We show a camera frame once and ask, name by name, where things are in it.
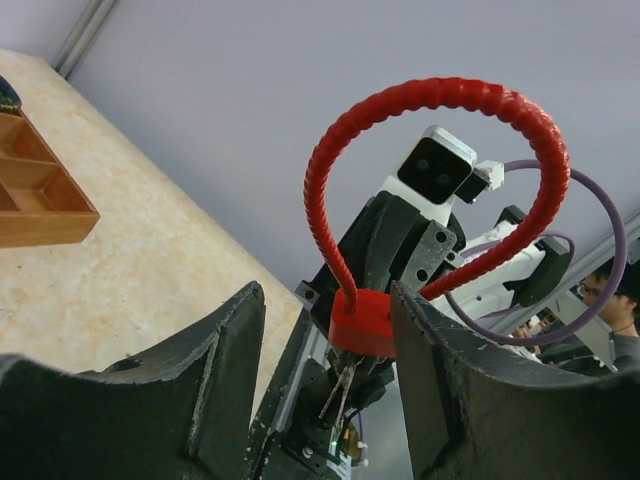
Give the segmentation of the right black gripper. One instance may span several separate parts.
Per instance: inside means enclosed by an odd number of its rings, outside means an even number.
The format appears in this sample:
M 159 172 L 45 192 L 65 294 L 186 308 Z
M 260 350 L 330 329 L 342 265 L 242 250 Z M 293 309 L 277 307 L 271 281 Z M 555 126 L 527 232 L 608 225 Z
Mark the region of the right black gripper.
M 296 293 L 329 341 L 334 375 L 367 377 L 376 373 L 377 361 L 387 365 L 395 357 L 391 284 L 427 285 L 445 259 L 465 247 L 465 234 L 454 215 L 428 220 L 400 197 L 382 192 L 368 201 L 338 247 L 358 291 L 356 312 L 342 310 L 346 295 L 326 265 Z

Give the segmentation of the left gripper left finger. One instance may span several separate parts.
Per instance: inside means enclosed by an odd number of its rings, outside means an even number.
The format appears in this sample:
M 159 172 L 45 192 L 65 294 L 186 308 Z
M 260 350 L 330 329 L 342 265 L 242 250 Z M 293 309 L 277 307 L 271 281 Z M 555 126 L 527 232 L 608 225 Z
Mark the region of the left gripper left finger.
M 237 479 L 265 325 L 250 282 L 217 310 L 104 371 L 1 359 L 5 479 Z

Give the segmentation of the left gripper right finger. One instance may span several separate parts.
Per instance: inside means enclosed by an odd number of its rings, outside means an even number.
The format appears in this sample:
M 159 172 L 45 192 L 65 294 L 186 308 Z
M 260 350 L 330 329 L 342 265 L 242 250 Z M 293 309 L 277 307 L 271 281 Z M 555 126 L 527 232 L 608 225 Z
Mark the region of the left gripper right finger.
M 417 479 L 635 479 L 639 373 L 528 360 L 391 288 L 395 362 Z

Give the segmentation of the red cable lock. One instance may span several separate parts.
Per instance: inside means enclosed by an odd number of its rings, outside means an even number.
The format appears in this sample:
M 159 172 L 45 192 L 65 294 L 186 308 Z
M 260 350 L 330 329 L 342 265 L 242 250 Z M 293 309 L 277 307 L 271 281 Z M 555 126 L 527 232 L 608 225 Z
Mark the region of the red cable lock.
M 331 232 L 325 209 L 330 171 L 349 143 L 374 124 L 405 111 L 439 107 L 480 112 L 509 124 L 534 150 L 541 180 L 533 206 L 516 230 L 479 258 L 422 287 L 420 293 L 425 299 L 449 293 L 511 260 L 543 232 L 564 201 L 570 168 L 562 134 L 539 105 L 517 91 L 478 79 L 434 77 L 391 86 L 355 104 L 314 147 L 303 188 L 311 234 L 339 285 L 328 331 L 328 340 L 335 347 L 371 357 L 395 354 L 389 294 L 357 286 Z M 476 159 L 472 149 L 433 127 L 383 185 L 404 195 L 427 218 L 445 224 L 457 191 L 472 175 Z

